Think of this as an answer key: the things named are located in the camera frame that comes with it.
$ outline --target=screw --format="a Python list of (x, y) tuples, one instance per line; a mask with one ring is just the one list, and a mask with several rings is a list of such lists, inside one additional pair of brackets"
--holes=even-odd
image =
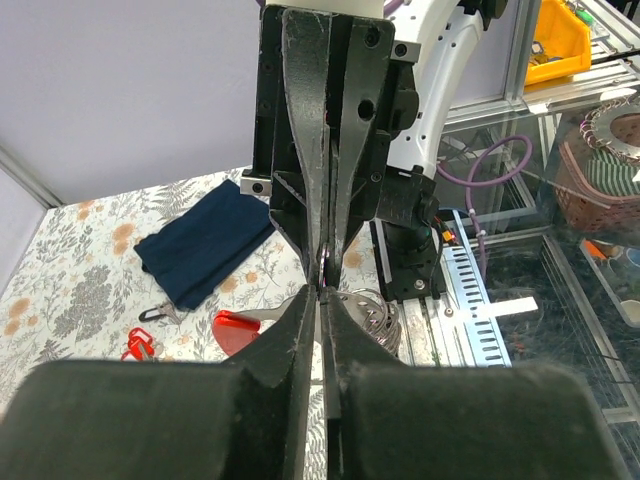
[(364, 43), (369, 48), (374, 48), (380, 43), (380, 30), (376, 27), (371, 27), (367, 31), (367, 34), (364, 37)]
[(404, 57), (407, 54), (407, 46), (404, 43), (399, 43), (396, 45), (396, 56)]

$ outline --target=basket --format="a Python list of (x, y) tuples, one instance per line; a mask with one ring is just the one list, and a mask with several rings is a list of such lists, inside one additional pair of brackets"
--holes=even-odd
[(563, 0), (542, 0), (534, 39), (549, 58), (560, 57), (527, 69), (525, 85), (546, 82), (591, 68), (591, 30)]
[[(617, 119), (613, 133), (629, 143), (640, 141), (640, 116)], [(562, 162), (556, 174), (554, 190), (567, 223), (584, 232), (632, 230), (640, 222), (640, 195), (612, 197), (593, 188), (583, 172), (593, 150), (575, 128), (560, 145)]]

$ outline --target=pink basket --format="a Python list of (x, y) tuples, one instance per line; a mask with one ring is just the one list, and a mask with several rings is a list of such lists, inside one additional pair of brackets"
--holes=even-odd
[[(622, 117), (613, 124), (614, 134), (631, 144), (640, 140), (640, 116)], [(560, 145), (562, 162), (554, 190), (560, 208), (572, 227), (584, 232), (632, 230), (640, 224), (640, 195), (612, 197), (593, 188), (583, 172), (593, 150), (580, 129), (571, 130)]]

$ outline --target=table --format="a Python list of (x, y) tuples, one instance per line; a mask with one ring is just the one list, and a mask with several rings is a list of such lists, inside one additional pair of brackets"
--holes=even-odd
[[(133, 246), (183, 214), (225, 179), (216, 173), (50, 210), (0, 298), (0, 412), (36, 365), (52, 360), (119, 360), (138, 315), (167, 299), (141, 269)], [(195, 311), (145, 324), (160, 361), (220, 362), (211, 332), (222, 309), (273, 308), (297, 293), (300, 261), (279, 233), (261, 245)], [(363, 229), (344, 258), (342, 291), (378, 288), (373, 248)], [(305, 478), (324, 478), (324, 407), (314, 357)]]

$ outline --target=white plastic strip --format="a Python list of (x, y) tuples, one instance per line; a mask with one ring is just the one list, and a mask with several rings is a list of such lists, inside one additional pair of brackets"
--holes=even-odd
[(470, 320), (473, 315), (476, 315), (479, 319), (505, 317), (535, 310), (538, 310), (538, 304), (533, 297), (516, 298), (503, 302), (480, 304), (473, 312), (471, 310), (460, 310), (456, 313), (456, 320)]

